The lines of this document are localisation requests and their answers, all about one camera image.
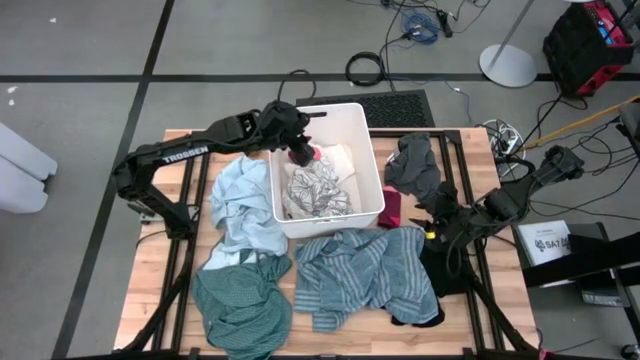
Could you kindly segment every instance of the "white object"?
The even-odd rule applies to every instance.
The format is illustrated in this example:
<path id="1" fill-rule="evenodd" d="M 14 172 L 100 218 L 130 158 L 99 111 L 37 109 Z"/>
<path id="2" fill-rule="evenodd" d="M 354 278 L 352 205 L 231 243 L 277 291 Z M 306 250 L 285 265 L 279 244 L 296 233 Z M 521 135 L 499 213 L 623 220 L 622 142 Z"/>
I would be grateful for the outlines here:
<path id="1" fill-rule="evenodd" d="M 499 49 L 500 45 L 491 45 L 480 54 L 480 68 L 491 81 L 506 87 L 523 87 L 536 79 L 538 71 L 533 58 L 515 46 L 506 45 L 491 65 Z"/>
<path id="2" fill-rule="evenodd" d="M 47 203 L 44 184 L 0 156 L 0 209 L 16 214 L 42 210 Z"/>
<path id="3" fill-rule="evenodd" d="M 493 124 L 493 123 L 496 124 L 495 128 L 490 126 L 490 124 Z M 522 135 L 520 135 L 518 130 L 516 130 L 516 128 L 507 124 L 503 120 L 491 119 L 491 120 L 485 121 L 484 123 L 482 123 L 482 125 L 493 129 L 492 133 L 487 132 L 487 134 L 490 137 L 491 150 L 494 153 L 493 154 L 494 158 L 504 157 L 505 155 L 511 154 L 511 152 L 513 151 L 513 148 L 518 145 L 518 141 L 520 141 L 520 144 L 524 143 L 524 138 L 522 137 Z M 507 141 L 508 148 L 506 151 L 502 151 L 501 147 L 496 145 L 498 141 L 505 140 L 505 139 Z M 522 160 L 525 160 L 527 158 L 527 150 L 522 151 L 521 158 Z M 515 169 L 518 166 L 520 166 L 520 164 L 510 165 L 507 168 L 507 170 L 505 170 L 503 173 L 501 174 L 499 173 L 500 178 L 505 177 L 507 174 L 509 174 L 511 171 L 513 171 L 513 169 Z"/>
<path id="4" fill-rule="evenodd" d="M 271 196 L 273 215 L 288 238 L 304 238 L 320 235 L 343 228 L 365 228 L 384 209 L 384 198 L 380 175 L 376 165 L 369 129 L 360 104 L 334 104 L 300 107 L 302 112 L 326 112 L 327 116 L 311 118 L 305 128 L 305 135 L 323 145 L 344 144 L 351 149 L 355 176 L 353 178 L 360 192 L 361 212 L 344 216 L 288 220 L 282 207 L 282 189 L 286 186 L 283 165 L 288 161 L 287 151 L 269 153 L 271 173 Z"/>
<path id="5" fill-rule="evenodd" d="M 562 220 L 518 225 L 516 229 L 524 244 L 529 262 L 533 266 L 571 254 L 569 227 Z M 541 287 L 564 285 L 571 282 L 570 280 L 561 280 Z"/>
<path id="6" fill-rule="evenodd" d="M 2 123 L 0 156 L 38 180 L 44 180 L 58 171 L 58 163 L 55 160 Z"/>
<path id="7" fill-rule="evenodd" d="M 355 174 L 356 170 L 353 168 L 353 157 L 351 156 L 351 149 L 348 146 L 342 144 L 327 146 L 321 150 L 322 156 L 333 165 L 333 171 L 338 177 L 338 185 L 343 182 L 349 176 Z"/>

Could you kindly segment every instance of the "teal cloth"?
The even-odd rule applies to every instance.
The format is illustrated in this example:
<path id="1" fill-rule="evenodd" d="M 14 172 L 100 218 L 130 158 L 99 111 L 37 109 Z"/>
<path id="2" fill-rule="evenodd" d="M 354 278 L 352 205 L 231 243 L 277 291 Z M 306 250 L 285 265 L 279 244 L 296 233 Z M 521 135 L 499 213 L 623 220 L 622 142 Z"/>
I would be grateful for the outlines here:
<path id="1" fill-rule="evenodd" d="M 193 299 L 202 313 L 207 341 L 232 360 L 269 358 L 291 328 L 291 305 L 277 284 L 290 267 L 291 260 L 283 255 L 199 270 Z"/>

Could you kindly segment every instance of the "white box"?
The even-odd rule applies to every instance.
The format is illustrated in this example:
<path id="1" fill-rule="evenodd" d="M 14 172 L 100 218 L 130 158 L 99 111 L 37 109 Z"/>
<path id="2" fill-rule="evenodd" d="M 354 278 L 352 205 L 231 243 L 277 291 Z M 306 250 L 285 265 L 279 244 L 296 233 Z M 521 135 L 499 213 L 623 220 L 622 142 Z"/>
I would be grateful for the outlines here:
<path id="1" fill-rule="evenodd" d="M 362 211 L 344 216 L 286 219 L 282 207 L 282 189 L 286 184 L 282 184 L 282 181 L 286 181 L 283 176 L 283 164 L 289 161 L 288 150 L 277 150 L 269 153 L 269 167 L 273 215 L 280 223 L 282 231 L 288 238 L 297 239 L 338 229 L 369 226 L 384 209 L 384 197 L 362 106 L 357 103 L 334 104 L 305 106 L 298 110 L 307 113 L 327 113 L 325 117 L 311 118 L 309 125 L 305 128 L 305 135 L 311 136 L 313 143 L 320 146 L 343 144 L 351 148 Z"/>

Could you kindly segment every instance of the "floor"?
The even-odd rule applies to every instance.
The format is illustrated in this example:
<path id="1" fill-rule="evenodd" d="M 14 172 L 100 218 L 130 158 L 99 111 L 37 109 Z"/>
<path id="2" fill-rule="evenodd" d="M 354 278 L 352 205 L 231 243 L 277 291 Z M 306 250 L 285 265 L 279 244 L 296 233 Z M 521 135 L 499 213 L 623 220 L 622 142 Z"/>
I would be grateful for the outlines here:
<path id="1" fill-rule="evenodd" d="M 439 3 L 447 11 L 459 4 Z M 469 95 L 473 124 L 500 118 L 530 131 L 538 105 L 556 97 L 553 83 L 542 77 L 528 87 L 506 89 L 486 81 L 477 66 L 482 49 L 502 39 L 524 3 L 493 0 L 467 32 L 441 37 L 431 46 L 392 48 L 393 72 L 438 79 L 424 85 L 397 82 L 397 88 L 424 89 L 438 126 L 471 125 L 465 98 L 443 83 L 448 80 Z M 535 2 L 512 40 L 533 55 L 541 74 L 548 73 L 542 39 L 567 6 Z M 454 30 L 479 11 L 466 4 Z M 260 107 L 275 97 L 281 75 L 297 68 L 319 74 L 318 96 L 388 91 L 387 84 L 356 88 L 340 76 L 350 56 L 380 48 L 392 17 L 391 10 L 346 0 L 0 0 L 0 119 L 59 163 L 58 174 L 47 183 L 44 210 L 0 212 L 0 360 L 111 350 L 139 228 L 134 213 L 113 200 L 108 186 L 116 156 L 157 141 L 166 128 L 207 127 L 228 114 Z M 398 27 L 392 36 L 399 34 Z M 358 64 L 355 70 L 371 68 Z M 638 95 L 640 57 L 623 71 L 629 74 L 626 80 L 606 84 L 587 100 L 588 110 L 558 105 L 543 132 Z M 179 74 L 215 76 L 206 82 L 167 82 L 178 77 L 157 76 Z M 293 102 L 310 91 L 308 83 L 290 83 L 283 99 Z M 614 129 L 602 139 L 614 149 L 626 146 Z M 543 152 L 531 151 L 527 158 L 537 163 Z M 607 160 L 579 155 L 587 169 Z M 577 204 L 613 191 L 633 165 L 544 189 L 535 199 Z M 632 215 L 639 200 L 628 185 L 584 209 Z M 602 221 L 614 239 L 637 229 L 633 221 L 575 211 L 555 218 Z M 532 214 L 525 221 L 547 219 Z M 77 279 L 88 286 L 84 305 L 74 302 L 67 312 Z M 76 289 L 74 301 L 82 299 L 83 290 Z M 632 342 L 622 310 L 585 305 L 572 286 L 531 289 L 530 295 L 549 349 L 598 338 L 566 353 L 616 358 L 620 346 Z"/>

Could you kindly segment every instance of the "cable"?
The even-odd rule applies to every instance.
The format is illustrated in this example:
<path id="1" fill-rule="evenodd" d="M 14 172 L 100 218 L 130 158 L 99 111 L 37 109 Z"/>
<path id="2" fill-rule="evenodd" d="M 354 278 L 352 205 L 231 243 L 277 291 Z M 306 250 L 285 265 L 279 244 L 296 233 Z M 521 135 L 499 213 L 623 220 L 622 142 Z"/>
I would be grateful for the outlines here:
<path id="1" fill-rule="evenodd" d="M 536 126 L 533 128 L 533 130 L 531 130 L 531 132 L 529 133 L 529 135 L 527 135 L 527 137 L 524 139 L 524 141 L 522 142 L 522 144 L 520 144 L 520 146 L 518 146 L 518 148 L 513 152 L 514 154 L 517 153 L 518 151 L 520 151 L 522 149 L 522 147 L 527 143 L 527 141 L 529 141 L 529 139 L 531 138 L 531 136 L 533 136 L 533 134 L 536 132 L 536 130 L 542 125 L 542 123 L 547 119 L 547 116 L 549 116 L 549 114 L 551 113 L 551 110 L 553 110 L 553 108 L 556 107 L 556 105 L 558 105 L 558 103 L 560 102 L 560 100 L 562 100 L 562 94 L 558 95 L 558 97 L 553 101 L 553 103 L 551 104 L 551 107 L 549 107 L 549 109 L 547 109 L 547 112 L 544 113 L 544 115 L 542 116 L 541 119 L 539 119 L 536 122 Z"/>
<path id="2" fill-rule="evenodd" d="M 538 143 L 538 145 L 533 146 L 533 147 L 532 147 L 532 146 L 525 146 L 525 147 L 524 147 L 524 149 L 526 149 L 526 150 L 534 149 L 534 148 L 537 148 L 537 147 L 540 147 L 540 146 L 543 146 L 543 145 L 547 145 L 547 144 L 549 144 L 549 143 L 551 143 L 551 142 L 554 142 L 554 141 L 562 141 L 562 140 L 566 140 L 566 139 L 568 139 L 568 138 L 570 138 L 570 137 L 573 137 L 573 136 L 576 136 L 576 135 L 580 135 L 580 134 L 591 134 L 591 133 L 593 133 L 594 131 L 599 131 L 599 130 L 600 130 L 601 128 L 603 128 L 603 127 L 604 127 L 604 128 L 609 127 L 609 125 L 610 125 L 610 124 L 612 124 L 613 122 L 617 121 L 617 119 L 618 119 L 618 118 L 616 118 L 616 119 L 614 119 L 614 120 L 611 120 L 611 121 L 607 122 L 606 124 L 599 125 L 599 126 L 597 126 L 597 127 L 593 128 L 593 129 L 591 129 L 591 130 L 577 131 L 577 132 L 574 132 L 574 133 L 569 134 L 569 135 L 567 135 L 567 136 L 563 136 L 563 137 L 561 137 L 561 138 L 556 138 L 556 139 L 547 140 L 544 144 L 542 144 L 542 143 Z"/>
<path id="3" fill-rule="evenodd" d="M 465 111 L 467 113 L 467 120 L 469 121 L 469 124 L 473 123 L 473 120 L 471 119 L 471 97 L 469 96 L 469 94 L 465 93 L 464 91 L 462 91 L 460 88 L 457 87 L 453 87 L 451 86 L 451 84 L 449 84 L 448 81 L 446 81 L 444 78 L 440 78 L 440 77 L 434 77 L 431 78 L 429 80 L 425 80 L 425 81 L 414 81 L 411 80 L 409 78 L 404 78 L 404 77 L 399 77 L 399 76 L 394 76 L 392 77 L 394 80 L 400 80 L 400 81 L 410 81 L 416 85 L 419 86 L 423 86 L 426 85 L 428 83 L 434 82 L 434 81 L 442 81 L 443 83 L 445 83 L 449 89 L 451 89 L 451 91 L 457 92 L 458 94 L 462 95 L 465 99 Z"/>
<path id="4" fill-rule="evenodd" d="M 403 13 L 404 21 L 402 23 L 402 32 L 409 34 L 411 40 L 420 44 L 431 45 L 438 41 L 438 32 L 440 25 L 436 24 L 431 18 L 423 13 L 411 9 L 412 15 L 407 16 Z"/>
<path id="5" fill-rule="evenodd" d="M 489 126 L 489 124 L 493 124 L 493 123 L 496 124 L 495 129 Z M 515 155 L 513 148 L 516 145 L 518 145 L 518 143 L 520 144 L 523 143 L 522 135 L 520 135 L 518 130 L 516 130 L 515 127 L 507 124 L 501 119 L 487 120 L 484 123 L 482 123 L 482 125 L 480 126 L 494 131 L 493 134 L 489 135 L 490 136 L 489 142 L 491 144 L 491 148 L 493 151 L 493 158 L 496 160 L 506 159 L 507 161 L 502 161 L 501 162 L 502 164 L 511 163 L 511 161 L 508 161 L 508 160 Z M 527 155 L 527 152 L 523 151 L 522 158 L 520 160 L 526 160 L 526 155 Z M 496 166 L 498 168 L 498 175 L 500 179 L 505 177 L 507 174 L 511 174 L 515 180 L 515 175 L 513 174 L 513 170 L 519 166 L 517 162 L 514 163 L 513 165 L 507 164 L 507 170 L 503 172 L 500 172 L 500 164 L 496 163 Z"/>
<path id="6" fill-rule="evenodd" d="M 596 212 L 592 212 L 592 211 L 587 211 L 584 209 L 574 209 L 568 206 L 564 206 L 564 205 L 558 205 L 558 204 L 553 204 L 553 203 L 549 203 L 546 201 L 538 201 L 538 200 L 532 200 L 531 203 L 536 203 L 536 204 L 543 204 L 543 205 L 548 205 L 548 206 L 555 206 L 555 207 L 559 207 L 562 209 L 569 209 L 569 210 L 573 210 L 573 211 L 578 211 L 587 215 L 593 215 L 593 216 L 605 216 L 605 217 L 612 217 L 612 218 L 619 218 L 619 219 L 625 219 L 625 220 L 636 220 L 636 221 L 640 221 L 640 218 L 636 218 L 636 217 L 632 217 L 632 216 L 625 216 L 625 215 L 616 215 L 616 214 L 607 214 L 607 213 L 596 213 Z M 534 213 L 540 215 L 540 216 L 544 216 L 544 217 L 549 217 L 546 214 L 542 214 L 539 212 L 539 210 L 536 210 L 533 206 L 531 207 L 531 211 L 533 211 Z"/>
<path id="7" fill-rule="evenodd" d="M 193 215 L 191 215 L 191 219 L 190 221 L 193 221 L 196 219 L 196 217 L 198 216 L 198 214 L 200 214 L 200 208 L 198 208 L 198 210 L 196 210 Z M 160 231 L 156 231 L 156 232 L 152 232 L 151 234 L 147 234 L 143 237 L 141 237 L 140 239 L 138 239 L 138 242 L 136 242 L 136 249 L 138 248 L 138 246 L 140 245 L 140 243 L 142 243 L 142 241 L 144 241 L 145 239 L 148 239 L 152 236 L 158 235 L 158 234 L 162 234 L 162 233 L 166 233 L 167 230 L 160 230 Z"/>
<path id="8" fill-rule="evenodd" d="M 538 338 L 540 338 L 540 340 L 538 341 L 538 352 L 540 352 L 540 351 L 543 350 L 542 346 L 544 344 L 544 334 L 542 333 L 542 330 L 540 330 L 538 328 L 536 328 L 536 332 L 538 333 Z M 577 344 L 577 345 L 570 346 L 568 348 L 564 348 L 564 349 L 560 349 L 560 350 L 551 350 L 550 352 L 551 353 L 555 353 L 555 354 L 559 354 L 559 353 L 564 352 L 564 351 L 573 350 L 573 349 L 579 348 L 581 346 L 585 346 L 587 344 L 591 344 L 592 342 L 594 342 L 596 340 L 599 340 L 599 339 L 600 339 L 599 337 L 593 338 L 591 340 L 587 340 L 585 342 L 582 342 L 582 343 Z"/>
<path id="9" fill-rule="evenodd" d="M 573 105 L 573 104 L 571 104 L 571 103 L 569 103 L 567 101 L 564 101 L 564 100 L 560 100 L 560 103 L 564 104 L 564 105 L 567 105 L 567 106 L 569 106 L 569 107 L 571 107 L 573 109 L 576 109 L 576 110 L 587 110 L 589 108 L 589 104 L 587 104 L 587 101 L 584 98 L 580 98 L 579 100 L 582 101 L 582 104 L 584 105 L 583 107 L 577 107 L 577 106 L 575 106 L 575 105 Z M 540 122 L 540 110 L 542 110 L 542 107 L 546 106 L 548 104 L 551 104 L 552 102 L 553 102 L 553 100 L 550 100 L 550 101 L 544 102 L 544 103 L 540 104 L 540 106 L 538 106 L 538 111 L 537 111 L 537 115 L 536 115 L 537 122 Z M 538 140 L 540 140 L 541 137 L 542 137 L 542 126 L 538 127 Z"/>
<path id="10" fill-rule="evenodd" d="M 631 171 L 629 172 L 629 174 L 627 175 L 627 177 L 622 181 L 622 184 L 620 184 L 620 186 L 618 186 L 618 188 L 616 188 L 615 190 L 613 190 L 612 192 L 610 192 L 610 193 L 608 193 L 608 194 L 605 194 L 605 195 L 599 196 L 599 197 L 597 197 L 597 198 L 595 198 L 595 199 L 592 199 L 592 200 L 589 200 L 589 201 L 585 201 L 585 202 L 583 202 L 583 203 L 581 203 L 581 204 L 578 204 L 578 205 L 575 205 L 575 206 L 567 206 L 567 207 L 566 207 L 566 210 L 563 210 L 563 211 L 557 212 L 557 213 L 555 213 L 555 214 L 542 214 L 542 213 L 540 213 L 540 212 L 538 212 L 538 211 L 535 211 L 535 212 L 536 212 L 536 214 L 538 214 L 538 215 L 540 215 L 540 216 L 546 216 L 546 217 L 558 216 L 558 215 L 562 215 L 562 214 L 568 213 L 569 211 L 572 211 L 572 210 L 577 210 L 577 209 L 578 209 L 578 208 L 580 208 L 580 207 L 583 207 L 583 206 L 585 206 L 585 205 L 592 204 L 592 203 L 594 203 L 594 202 L 596 202 L 596 201 L 599 201 L 599 200 L 602 200 L 602 199 L 604 199 L 604 198 L 607 198 L 607 197 L 609 197 L 609 196 L 611 196 L 611 195 L 613 195 L 613 194 L 617 193 L 618 191 L 620 191 L 620 189 L 622 189 L 622 188 L 624 187 L 624 185 L 627 183 L 627 181 L 629 181 L 629 179 L 631 178 L 631 175 L 633 175 L 633 172 L 636 170 L 636 168 L 638 167 L 638 165 L 639 165 L 639 164 L 640 164 L 640 161 L 637 161 L 637 162 L 636 162 L 636 164 L 635 164 L 635 165 L 633 166 L 633 168 L 631 169 Z"/>
<path id="11" fill-rule="evenodd" d="M 313 97 L 316 96 L 316 90 L 318 90 L 318 86 L 316 84 L 316 81 L 311 78 L 311 73 L 305 69 L 297 69 L 293 70 L 287 75 L 295 74 L 306 74 L 307 76 L 309 76 L 309 81 L 311 81 L 311 84 L 313 84 L 313 91 L 311 92 L 311 96 L 309 96 L 309 99 L 313 99 Z M 280 83 L 280 87 L 278 88 L 278 101 L 280 101 L 280 97 L 282 96 L 282 88 L 284 87 L 284 83 L 286 83 L 287 81 L 289 80 L 282 80 L 282 82 Z"/>
<path id="12" fill-rule="evenodd" d="M 549 135 L 543 136 L 539 140 L 535 141 L 533 144 L 527 145 L 524 148 L 526 150 L 532 149 L 532 148 L 538 146 L 538 144 L 543 143 L 545 141 L 549 141 L 549 139 L 554 138 L 554 137 L 556 137 L 556 136 L 558 136 L 558 135 L 560 135 L 560 134 L 562 134 L 562 133 L 564 133 L 566 131 L 569 131 L 569 130 L 575 128 L 575 127 L 590 123 L 590 122 L 592 122 L 594 120 L 597 120 L 597 119 L 601 118 L 602 116 L 605 116 L 605 115 L 607 115 L 609 113 L 617 111 L 618 107 L 620 107 L 621 105 L 624 105 L 624 104 L 627 104 L 627 103 L 630 103 L 630 102 L 636 102 L 636 101 L 640 101 L 640 96 L 634 96 L 634 97 L 632 97 L 632 98 L 630 98 L 630 99 L 628 99 L 626 101 L 623 101 L 623 102 L 621 102 L 619 104 L 613 105 L 613 106 L 611 106 L 611 107 L 609 107 L 607 109 L 604 109 L 604 110 L 602 110 L 600 112 L 597 112 L 597 113 L 595 113 L 595 114 L 593 114 L 593 115 L 591 115 L 591 116 L 589 116 L 589 117 L 587 117 L 585 119 L 582 119 L 582 120 L 576 121 L 576 122 L 574 122 L 572 124 L 569 124 L 569 125 L 563 127 L 562 129 L 559 129 L 559 130 L 556 130 L 556 131 L 552 132 Z"/>
<path id="13" fill-rule="evenodd" d="M 141 237 L 140 239 L 138 239 L 138 242 L 136 243 L 136 249 L 138 248 L 140 243 L 142 241 L 144 241 L 145 239 L 150 238 L 150 237 L 155 236 L 155 235 L 158 235 L 158 234 L 166 233 L 166 232 L 167 232 L 167 230 L 160 230 L 160 231 L 152 232 L 151 234 L 147 234 L 147 235 Z"/>
<path id="14" fill-rule="evenodd" d="M 353 78 L 353 76 L 351 75 L 351 66 L 353 65 L 354 62 L 360 59 L 371 60 L 374 63 L 376 63 L 376 65 L 378 65 L 379 73 L 375 79 L 370 81 L 361 81 Z M 353 55 L 351 59 L 349 59 L 349 61 L 347 62 L 347 66 L 345 67 L 345 70 L 344 70 L 344 75 L 347 78 L 347 80 L 349 80 L 354 85 L 365 86 L 365 87 L 374 86 L 379 84 L 385 78 L 384 63 L 382 62 L 382 58 L 380 58 L 380 56 L 370 51 L 362 51 Z"/>
<path id="15" fill-rule="evenodd" d="M 573 350 L 573 349 L 579 348 L 579 347 L 581 347 L 581 346 L 585 346 L 585 345 L 591 344 L 592 342 L 594 342 L 594 341 L 596 341 L 596 340 L 600 340 L 600 338 L 599 338 L 599 337 L 597 337 L 597 338 L 593 338 L 593 339 L 591 339 L 591 340 L 587 340 L 587 341 L 585 341 L 585 342 L 583 342 L 583 343 L 580 343 L 580 344 L 578 344 L 578 345 L 573 345 L 573 346 L 570 346 L 570 347 L 568 347 L 568 348 L 564 348 L 564 349 L 560 349 L 560 350 L 552 350 L 551 352 L 552 352 L 552 353 L 555 353 L 555 354 L 560 354 L 561 352 L 565 352 L 565 351 Z"/>
<path id="16" fill-rule="evenodd" d="M 396 14 L 393 16 L 393 20 L 391 20 L 391 24 L 389 24 L 389 28 L 387 29 L 387 34 L 384 37 L 384 45 L 382 45 L 382 48 L 380 48 L 380 53 L 378 54 L 378 56 L 380 56 L 380 58 L 382 59 L 382 50 L 386 50 L 382 71 L 385 73 L 385 76 L 389 80 L 389 86 L 391 87 L 391 91 L 396 91 L 396 87 L 395 85 L 393 85 L 393 80 L 391 80 L 391 77 L 389 76 L 389 73 L 391 72 L 391 66 L 389 64 L 389 50 L 387 49 L 387 46 L 389 44 L 392 44 L 393 42 L 399 41 L 400 39 L 402 39 L 402 37 L 399 37 L 393 40 L 392 42 L 389 42 L 389 33 L 391 33 L 391 28 L 393 27 L 393 24 L 396 22 L 398 15 L 400 15 L 400 10 L 402 10 L 402 7 L 404 6 L 404 3 L 406 1 L 407 0 L 402 0 L 402 2 L 398 5 L 398 10 L 396 11 Z"/>
<path id="17" fill-rule="evenodd" d="M 457 19 L 460 19 L 460 9 L 462 9 L 462 5 L 464 5 L 465 1 L 466 0 L 462 0 L 462 2 L 460 3 L 460 6 L 458 6 L 458 11 L 456 12 L 456 16 L 455 16 L 456 21 L 458 21 Z M 476 17 L 473 18 L 473 20 L 471 20 L 471 22 L 469 24 L 467 24 L 467 26 L 465 26 L 464 29 L 462 29 L 460 31 L 452 31 L 452 32 L 454 34 L 462 34 L 465 31 L 469 30 L 471 25 L 473 25 L 473 23 L 475 23 L 476 20 L 478 20 L 480 18 L 480 16 L 482 15 L 482 13 L 487 9 L 489 4 L 491 4 L 491 0 L 487 0 L 487 3 L 481 7 L 480 12 L 478 13 L 478 15 L 476 15 Z"/>

